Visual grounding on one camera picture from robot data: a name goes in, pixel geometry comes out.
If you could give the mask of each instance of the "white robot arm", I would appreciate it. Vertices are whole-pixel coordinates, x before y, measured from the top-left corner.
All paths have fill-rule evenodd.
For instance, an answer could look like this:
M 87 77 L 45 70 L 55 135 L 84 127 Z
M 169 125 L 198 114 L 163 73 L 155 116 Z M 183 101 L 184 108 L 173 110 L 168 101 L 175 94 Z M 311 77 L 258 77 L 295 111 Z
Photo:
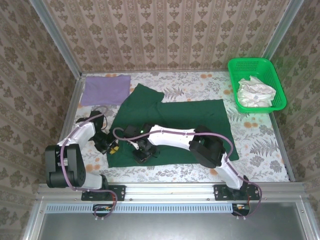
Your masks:
M 104 175 L 97 175 L 86 172 L 84 162 L 81 155 L 81 149 L 85 144 L 93 140 L 97 149 L 106 153 L 110 150 L 111 144 L 115 143 L 116 138 L 110 138 L 109 134 L 102 135 L 101 127 L 103 119 L 96 119 L 92 122 L 87 122 L 81 126 L 72 138 L 67 136 L 57 145 L 48 146 L 45 150 L 46 162 L 46 181 L 51 188 L 65 188 L 67 187 L 64 175 L 60 164 L 60 149 L 62 144 L 67 140 L 64 151 L 64 165 L 67 169 L 67 175 L 74 187 L 81 187 L 86 189 L 103 189 Z M 158 133 L 150 134 L 147 137 L 137 138 L 137 140 L 129 141 L 135 146 L 132 152 L 138 163 L 144 163 L 149 157 L 155 153 L 155 148 L 160 145 L 167 145 L 191 151 L 200 164 L 208 168 L 215 168 L 227 187 L 231 190 L 240 190 L 244 182 L 232 171 L 231 162 L 226 162 L 226 151 L 223 148 L 223 142 L 218 137 L 204 137 L 187 135 L 188 133 L 207 132 L 205 127 L 198 127 L 196 129 L 173 129 L 165 128 L 159 125 L 145 124 L 142 129 L 128 126 L 124 130 L 126 138 L 136 137 L 140 134 L 160 131 Z M 172 134 L 162 131 L 170 131 L 181 133 Z

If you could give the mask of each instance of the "green basket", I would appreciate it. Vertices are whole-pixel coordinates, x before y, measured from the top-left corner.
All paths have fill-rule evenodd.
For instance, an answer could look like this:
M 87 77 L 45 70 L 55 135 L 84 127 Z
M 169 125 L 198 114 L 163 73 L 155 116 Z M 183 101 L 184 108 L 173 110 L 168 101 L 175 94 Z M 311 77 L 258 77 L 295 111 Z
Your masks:
M 231 84 L 237 109 L 240 113 L 271 113 L 285 108 L 287 99 L 279 81 L 273 64 L 261 57 L 233 58 L 228 62 Z M 250 76 L 257 77 L 261 82 L 273 87 L 276 91 L 270 107 L 245 107 L 238 101 L 237 92 L 241 79 L 250 80 Z

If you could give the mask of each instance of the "green cloth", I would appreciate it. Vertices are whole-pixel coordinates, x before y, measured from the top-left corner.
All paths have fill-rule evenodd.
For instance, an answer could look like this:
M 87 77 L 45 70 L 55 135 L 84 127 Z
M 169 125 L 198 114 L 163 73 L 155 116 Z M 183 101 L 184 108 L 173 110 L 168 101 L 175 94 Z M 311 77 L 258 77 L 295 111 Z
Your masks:
M 121 105 L 110 131 L 117 127 L 125 129 L 128 125 L 142 127 L 145 123 L 173 129 L 195 129 L 204 125 L 212 132 L 222 134 L 234 142 L 223 100 L 162 103 L 163 98 L 164 93 L 138 84 Z M 230 150 L 229 144 L 224 140 L 223 146 L 227 152 Z M 138 164 L 132 154 L 134 149 L 128 142 L 119 141 L 119 150 L 107 156 L 109 167 L 198 163 L 190 151 L 161 145 L 158 146 L 157 157 L 150 157 L 145 163 Z M 238 153 L 234 149 L 230 160 L 238 159 Z

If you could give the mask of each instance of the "lavender napkin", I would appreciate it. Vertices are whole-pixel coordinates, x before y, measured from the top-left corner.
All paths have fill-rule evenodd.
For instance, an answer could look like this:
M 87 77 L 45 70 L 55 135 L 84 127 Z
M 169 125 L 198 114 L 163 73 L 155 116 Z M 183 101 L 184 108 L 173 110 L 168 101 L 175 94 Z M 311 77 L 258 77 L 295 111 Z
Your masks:
M 82 106 L 121 105 L 130 94 L 129 75 L 88 76 L 81 99 Z

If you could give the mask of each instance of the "crumpled white towel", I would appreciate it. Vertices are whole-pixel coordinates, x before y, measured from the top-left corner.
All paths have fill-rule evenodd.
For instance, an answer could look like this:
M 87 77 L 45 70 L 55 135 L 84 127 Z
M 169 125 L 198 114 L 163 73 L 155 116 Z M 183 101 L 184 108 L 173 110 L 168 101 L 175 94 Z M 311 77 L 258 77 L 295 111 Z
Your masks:
M 271 101 L 275 98 L 276 90 L 264 84 L 258 78 L 250 76 L 250 80 L 244 78 L 239 81 L 237 92 L 238 101 L 244 107 L 271 107 Z

